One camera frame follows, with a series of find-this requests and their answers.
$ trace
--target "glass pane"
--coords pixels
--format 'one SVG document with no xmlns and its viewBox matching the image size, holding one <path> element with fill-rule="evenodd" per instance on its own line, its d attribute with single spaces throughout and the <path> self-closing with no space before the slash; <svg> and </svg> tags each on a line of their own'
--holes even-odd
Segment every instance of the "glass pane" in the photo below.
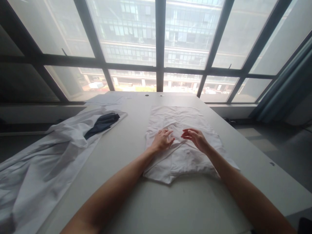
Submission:
<svg viewBox="0 0 312 234">
<path fill-rule="evenodd" d="M 224 0 L 166 2 L 165 67 L 205 69 Z"/>
<path fill-rule="evenodd" d="M 312 1 L 293 0 L 250 73 L 276 75 L 312 29 Z"/>
<path fill-rule="evenodd" d="M 87 2 L 107 62 L 156 66 L 155 1 Z"/>
<path fill-rule="evenodd" d="M 255 102 L 272 80 L 246 78 L 232 102 Z"/>
<path fill-rule="evenodd" d="M 43 53 L 94 57 L 73 0 L 8 1 Z"/>
<path fill-rule="evenodd" d="M 163 91 L 197 94 L 202 75 L 164 73 Z"/>
<path fill-rule="evenodd" d="M 109 70 L 115 91 L 156 92 L 156 72 Z"/>
<path fill-rule="evenodd" d="M 30 64 L 0 63 L 0 94 L 8 101 L 58 101 Z"/>
<path fill-rule="evenodd" d="M 0 55 L 24 56 L 0 25 Z"/>
<path fill-rule="evenodd" d="M 102 69 L 45 67 L 70 101 L 86 101 L 110 90 Z"/>
<path fill-rule="evenodd" d="M 241 69 L 277 0 L 235 0 L 213 67 Z"/>
<path fill-rule="evenodd" d="M 237 77 L 207 76 L 200 99 L 203 102 L 226 102 L 237 81 Z"/>
</svg>

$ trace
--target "floor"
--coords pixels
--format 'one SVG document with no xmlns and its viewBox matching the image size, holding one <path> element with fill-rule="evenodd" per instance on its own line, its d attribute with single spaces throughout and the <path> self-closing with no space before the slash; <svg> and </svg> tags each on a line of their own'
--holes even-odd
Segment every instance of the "floor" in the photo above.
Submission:
<svg viewBox="0 0 312 234">
<path fill-rule="evenodd" d="M 249 124 L 234 128 L 312 193 L 312 132 L 288 125 Z M 312 208 L 287 219 L 297 229 L 300 217 L 312 220 Z"/>
</svg>

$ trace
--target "clothing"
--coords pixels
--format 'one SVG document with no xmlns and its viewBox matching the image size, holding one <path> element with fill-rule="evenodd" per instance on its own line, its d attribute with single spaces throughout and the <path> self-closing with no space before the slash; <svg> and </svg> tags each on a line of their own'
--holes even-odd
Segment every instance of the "clothing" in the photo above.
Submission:
<svg viewBox="0 0 312 234">
<path fill-rule="evenodd" d="M 166 184 L 170 184 L 179 175 L 190 173 L 205 173 L 219 178 L 208 157 L 200 152 L 192 141 L 181 138 L 182 130 L 186 128 L 202 131 L 208 143 L 234 168 L 239 170 L 234 161 L 229 158 L 219 136 L 198 109 L 191 107 L 152 107 L 145 135 L 146 148 L 151 146 L 155 135 L 162 128 L 173 130 L 170 137 L 175 137 L 175 141 L 169 149 L 155 156 L 144 171 L 144 177 Z"/>
<path fill-rule="evenodd" d="M 41 140 L 0 164 L 0 233 L 36 233 L 65 194 L 101 136 L 84 135 L 99 117 L 112 113 L 99 108 L 80 113 L 49 128 Z"/>
<path fill-rule="evenodd" d="M 95 122 L 93 128 L 91 128 L 86 134 L 85 139 L 89 139 L 93 135 L 105 131 L 106 129 L 109 129 L 113 123 L 116 123 L 119 119 L 119 115 L 115 113 L 109 113 L 106 115 L 102 115 L 97 119 Z"/>
</svg>

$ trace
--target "curtain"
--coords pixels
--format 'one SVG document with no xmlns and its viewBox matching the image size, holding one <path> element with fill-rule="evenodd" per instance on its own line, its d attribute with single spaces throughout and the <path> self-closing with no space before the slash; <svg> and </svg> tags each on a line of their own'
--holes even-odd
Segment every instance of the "curtain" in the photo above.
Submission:
<svg viewBox="0 0 312 234">
<path fill-rule="evenodd" d="M 284 69 L 249 117 L 264 123 L 285 120 L 312 92 L 312 37 Z"/>
</svg>

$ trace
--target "wall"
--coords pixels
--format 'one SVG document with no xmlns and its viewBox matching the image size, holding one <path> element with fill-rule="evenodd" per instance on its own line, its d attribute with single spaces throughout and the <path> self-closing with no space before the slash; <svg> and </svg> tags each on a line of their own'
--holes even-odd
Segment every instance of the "wall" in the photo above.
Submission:
<svg viewBox="0 0 312 234">
<path fill-rule="evenodd" d="M 58 119 L 68 119 L 82 111 L 86 106 L 1 106 L 0 119 L 8 124 L 54 123 Z"/>
<path fill-rule="evenodd" d="M 287 117 L 286 123 L 302 125 L 312 120 L 312 92 Z"/>
<path fill-rule="evenodd" d="M 256 104 L 229 104 L 218 105 L 208 104 L 222 118 L 247 119 L 250 113 L 256 108 Z"/>
<path fill-rule="evenodd" d="M 217 105 L 208 104 L 222 118 L 246 119 L 255 104 L 231 104 Z M 36 124 L 36 123 L 54 123 L 58 119 L 68 119 L 82 111 L 86 106 L 68 105 L 68 106 L 41 106 L 41 105 L 23 105 L 23 106 L 1 106 L 0 119 L 8 124 Z"/>
</svg>

